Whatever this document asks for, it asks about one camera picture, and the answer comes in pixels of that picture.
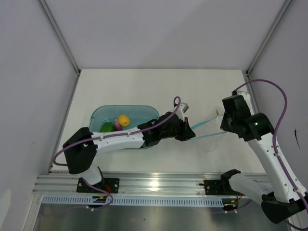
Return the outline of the aluminium rail base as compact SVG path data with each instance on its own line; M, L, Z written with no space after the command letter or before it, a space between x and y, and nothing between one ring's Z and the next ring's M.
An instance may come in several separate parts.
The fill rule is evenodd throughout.
M204 180L218 180L219 173L173 174L173 173L104 173L106 178L119 179L119 195L135 196L197 196L205 195L200 184ZM78 176L67 172L39 175L33 194L76 194Z

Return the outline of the green toy bell pepper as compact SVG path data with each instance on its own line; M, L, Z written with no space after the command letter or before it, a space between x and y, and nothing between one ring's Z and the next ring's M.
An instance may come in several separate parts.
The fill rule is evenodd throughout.
M105 122L100 128L100 132L102 133L113 132L113 131L115 131L115 127L112 122Z

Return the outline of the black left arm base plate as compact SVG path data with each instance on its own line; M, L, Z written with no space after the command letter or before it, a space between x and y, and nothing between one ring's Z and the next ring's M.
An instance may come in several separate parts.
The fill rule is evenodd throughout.
M104 182L99 182L94 185L95 188L100 190L104 190L108 193L118 193L120 185L119 178L105 178ZM78 193L99 193L100 191L88 186L82 178L78 179L77 189L76 192Z

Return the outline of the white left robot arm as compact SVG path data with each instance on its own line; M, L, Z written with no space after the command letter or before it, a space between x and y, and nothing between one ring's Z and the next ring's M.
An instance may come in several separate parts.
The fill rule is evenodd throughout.
M169 138L188 141L195 136L187 117L167 112L128 130L96 133L88 127L80 128L63 144L63 150L69 173L85 179L87 186L98 193L104 188L104 180L100 168L93 164L96 155L149 148Z

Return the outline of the purple toy eggplant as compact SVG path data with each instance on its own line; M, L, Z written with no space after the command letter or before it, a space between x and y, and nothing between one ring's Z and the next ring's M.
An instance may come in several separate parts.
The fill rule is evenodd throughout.
M121 130L123 130L123 129L122 129L122 126L120 125L120 123L119 123L119 121L118 121L118 119L117 119L117 117L114 119L114 129L115 129L115 131L121 131Z

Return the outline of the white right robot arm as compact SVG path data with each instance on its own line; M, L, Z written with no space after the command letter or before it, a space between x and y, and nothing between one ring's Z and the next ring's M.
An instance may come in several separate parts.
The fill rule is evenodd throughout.
M242 95L222 100L224 115L220 128L243 139L262 164L271 186L251 180L233 169L220 177L220 190L225 194L239 192L262 208L266 217L275 224L308 207L308 191L298 180L286 161L274 136L274 128L263 113L251 114Z

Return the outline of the clear zip top bag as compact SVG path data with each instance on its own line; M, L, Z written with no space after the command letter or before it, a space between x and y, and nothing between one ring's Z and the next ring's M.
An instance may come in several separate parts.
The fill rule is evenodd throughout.
M198 152L209 153L220 145L227 133L220 128L223 115L224 110L221 107L215 107L201 122L191 126L196 136L190 139L190 142Z

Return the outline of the aluminium frame post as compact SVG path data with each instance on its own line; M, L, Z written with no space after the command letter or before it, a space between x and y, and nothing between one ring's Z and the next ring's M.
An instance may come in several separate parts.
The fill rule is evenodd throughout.
M255 53L252 61L249 64L248 69L245 72L248 78L250 78L256 65L259 63L262 56L266 52L268 46L270 45L276 33L278 32L280 26L282 25L285 17L288 15L294 3L295 3L295 0L285 0L283 2L282 7L279 9L277 15L274 18L274 21L271 23L265 37L263 38L257 52Z
M43 15L45 16L48 24L50 25L62 51L64 52L65 56L67 57L70 65L72 66L74 72L79 75L80 74L80 68L78 67L78 64L68 46L68 43L66 42L60 27L58 26L58 23L47 3L46 0L37 0L37 3L39 5L39 7L41 8L41 11L43 13Z

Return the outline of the left aluminium frame post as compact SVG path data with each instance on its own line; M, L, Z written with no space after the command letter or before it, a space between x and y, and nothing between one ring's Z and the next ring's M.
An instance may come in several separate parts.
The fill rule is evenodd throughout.
M43 13L43 15L45 16L48 24L50 25L62 51L64 52L65 56L67 57L70 65L72 66L74 72L79 75L80 74L80 68L78 67L78 64L68 46L68 43L66 42L60 27L58 26L58 23L47 3L46 0L37 0L37 3L39 5L39 7L41 8L41 11Z

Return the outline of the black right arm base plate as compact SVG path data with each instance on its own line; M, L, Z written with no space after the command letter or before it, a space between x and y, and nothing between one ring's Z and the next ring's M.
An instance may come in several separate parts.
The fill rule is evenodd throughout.
M237 192L225 180L204 180L199 183L199 186L204 188L206 195L237 195Z

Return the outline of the right aluminium frame post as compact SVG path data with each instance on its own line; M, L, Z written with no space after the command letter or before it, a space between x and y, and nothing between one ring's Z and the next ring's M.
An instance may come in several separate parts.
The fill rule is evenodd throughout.
M245 72L248 78L250 78L256 65L259 63L262 56L266 52L268 46L270 45L276 33L278 32L280 26L282 25L285 17L288 15L294 3L295 3L295 0L285 0L283 2L282 7L279 9L277 15L274 18L274 21L271 23L265 37L263 38L257 52L255 53L252 61L249 64L248 69Z

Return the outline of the yellow toy orange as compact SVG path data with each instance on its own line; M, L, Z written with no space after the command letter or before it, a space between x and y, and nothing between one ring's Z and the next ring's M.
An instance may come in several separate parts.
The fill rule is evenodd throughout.
M126 115L120 115L117 120L119 125L122 127L127 127L130 125L130 119Z

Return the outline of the teal plastic tray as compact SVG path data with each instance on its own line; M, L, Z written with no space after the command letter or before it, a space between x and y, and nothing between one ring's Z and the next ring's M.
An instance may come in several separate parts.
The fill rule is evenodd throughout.
M133 129L140 124L147 123L152 119L158 119L159 113L151 106L147 105L107 105L97 108L90 117L89 130L93 133L93 137L98 137L100 128L105 122L114 122L114 119L120 115L126 115L130 119L130 125L124 127L119 133ZM141 149L143 141L141 141L141 133L135 135L134 140L129 140L126 136L111 137L108 141L94 141L98 146L97 153L106 153L121 149Z

